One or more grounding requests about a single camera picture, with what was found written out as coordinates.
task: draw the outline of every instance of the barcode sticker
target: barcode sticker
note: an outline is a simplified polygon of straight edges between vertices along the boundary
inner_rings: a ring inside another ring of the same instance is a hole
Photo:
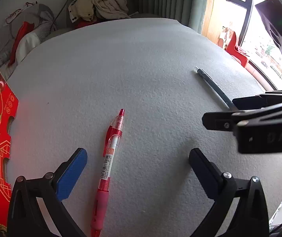
[[[113,154],[106,154],[105,160],[104,160],[104,165],[102,167],[102,175],[101,179],[102,180],[108,180],[108,177],[110,176],[110,170],[111,170],[111,165],[113,163]]]

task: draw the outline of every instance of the gold circular icon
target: gold circular icon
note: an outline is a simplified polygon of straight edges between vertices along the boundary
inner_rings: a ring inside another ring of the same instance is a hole
[[[7,227],[0,224],[0,234],[4,237],[7,236]]]

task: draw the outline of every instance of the blue gripper pad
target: blue gripper pad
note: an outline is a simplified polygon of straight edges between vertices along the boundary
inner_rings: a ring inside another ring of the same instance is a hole
[[[56,195],[59,201],[67,199],[73,190],[78,178],[87,164],[87,152],[83,148],[78,148],[78,154],[72,159],[56,185]]]

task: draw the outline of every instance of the red pen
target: red pen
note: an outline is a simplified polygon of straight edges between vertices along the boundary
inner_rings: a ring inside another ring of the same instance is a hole
[[[122,136],[123,116],[125,110],[121,109],[119,115],[111,123],[108,128],[105,140],[105,148],[103,157],[105,157],[102,174],[99,180],[99,186],[95,196],[93,217],[90,224],[91,237],[99,237],[104,217],[107,210],[108,196],[109,196],[109,183],[110,183],[110,170],[113,163],[114,154],[117,151]]]

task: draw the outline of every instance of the gray pen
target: gray pen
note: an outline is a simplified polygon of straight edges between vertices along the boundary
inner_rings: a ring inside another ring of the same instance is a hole
[[[225,104],[230,109],[237,109],[236,106],[233,104],[233,102],[229,99],[229,97],[221,90],[221,88],[217,85],[217,83],[202,69],[199,69],[196,67],[197,73],[199,76],[201,76],[211,87],[215,92],[221,97],[221,99],[225,102]]]

